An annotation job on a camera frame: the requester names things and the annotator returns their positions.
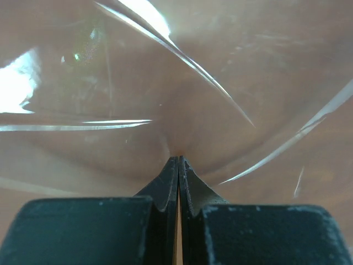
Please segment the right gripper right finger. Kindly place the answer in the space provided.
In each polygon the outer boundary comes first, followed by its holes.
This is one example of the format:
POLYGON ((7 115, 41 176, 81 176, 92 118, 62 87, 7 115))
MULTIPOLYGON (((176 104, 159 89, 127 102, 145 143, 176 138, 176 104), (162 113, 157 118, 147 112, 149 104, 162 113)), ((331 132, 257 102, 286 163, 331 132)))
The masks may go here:
POLYGON ((351 264, 335 219, 316 205, 230 204, 179 159, 184 264, 351 264))

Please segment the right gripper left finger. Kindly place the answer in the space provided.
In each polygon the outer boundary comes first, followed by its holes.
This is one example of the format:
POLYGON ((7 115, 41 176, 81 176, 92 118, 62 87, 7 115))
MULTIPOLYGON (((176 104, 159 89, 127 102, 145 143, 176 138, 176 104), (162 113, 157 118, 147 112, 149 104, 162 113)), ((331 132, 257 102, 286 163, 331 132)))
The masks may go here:
POLYGON ((132 197, 27 202, 1 245, 2 264, 172 264, 178 158, 132 197))

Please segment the clear pink plastic bowl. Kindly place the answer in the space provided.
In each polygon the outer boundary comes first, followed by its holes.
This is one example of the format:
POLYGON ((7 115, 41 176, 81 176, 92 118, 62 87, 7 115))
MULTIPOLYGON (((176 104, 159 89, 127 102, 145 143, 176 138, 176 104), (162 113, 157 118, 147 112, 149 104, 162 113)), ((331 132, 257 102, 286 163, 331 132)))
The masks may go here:
POLYGON ((171 155, 216 184, 317 131, 352 75, 351 1, 2 1, 1 106, 30 142, 135 186, 171 155))

